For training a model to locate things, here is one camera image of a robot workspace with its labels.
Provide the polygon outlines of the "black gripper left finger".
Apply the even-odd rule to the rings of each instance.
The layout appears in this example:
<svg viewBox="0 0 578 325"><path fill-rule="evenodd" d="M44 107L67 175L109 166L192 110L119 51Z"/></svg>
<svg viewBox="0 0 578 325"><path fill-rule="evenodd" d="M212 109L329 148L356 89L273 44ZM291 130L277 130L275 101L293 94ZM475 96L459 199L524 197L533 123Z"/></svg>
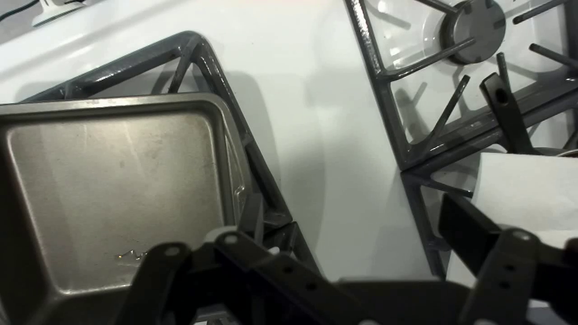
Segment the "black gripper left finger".
<svg viewBox="0 0 578 325"><path fill-rule="evenodd" d="M152 248L134 277L114 325L163 325L170 313L175 282L190 260L186 244Z"/></svg>

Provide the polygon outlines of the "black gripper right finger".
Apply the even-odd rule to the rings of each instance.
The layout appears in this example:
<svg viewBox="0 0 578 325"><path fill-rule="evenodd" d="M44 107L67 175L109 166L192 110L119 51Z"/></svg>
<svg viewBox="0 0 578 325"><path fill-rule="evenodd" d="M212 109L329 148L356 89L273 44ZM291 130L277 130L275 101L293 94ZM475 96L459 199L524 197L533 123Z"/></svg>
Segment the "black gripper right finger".
<svg viewBox="0 0 578 325"><path fill-rule="evenodd" d="M459 325L524 325L537 277L537 248L535 235L506 230L477 275Z"/></svg>

